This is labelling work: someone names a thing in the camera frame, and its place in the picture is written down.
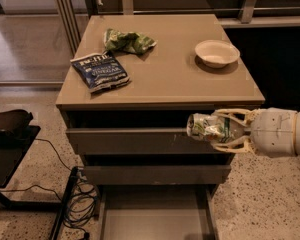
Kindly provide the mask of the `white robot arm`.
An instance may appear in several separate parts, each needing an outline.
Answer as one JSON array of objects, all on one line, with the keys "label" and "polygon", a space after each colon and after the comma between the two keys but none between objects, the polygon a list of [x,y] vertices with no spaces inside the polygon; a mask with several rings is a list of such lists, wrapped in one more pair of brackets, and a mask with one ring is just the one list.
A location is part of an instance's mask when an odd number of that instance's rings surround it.
[{"label": "white robot arm", "polygon": [[300,156],[300,112],[268,109],[219,109],[214,115],[229,118],[241,126],[243,134],[228,143],[212,143],[226,153],[253,153],[268,157]]}]

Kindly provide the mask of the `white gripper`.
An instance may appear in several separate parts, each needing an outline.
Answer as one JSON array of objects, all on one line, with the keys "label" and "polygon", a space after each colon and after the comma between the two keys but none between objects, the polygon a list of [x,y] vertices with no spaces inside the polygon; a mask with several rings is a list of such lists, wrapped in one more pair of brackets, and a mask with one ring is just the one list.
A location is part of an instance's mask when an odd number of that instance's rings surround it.
[{"label": "white gripper", "polygon": [[218,109],[218,117],[229,118],[239,124],[251,123],[250,137],[244,135],[227,143],[213,142],[212,147],[225,153],[259,153],[269,157],[294,156],[297,112],[278,108]]}]

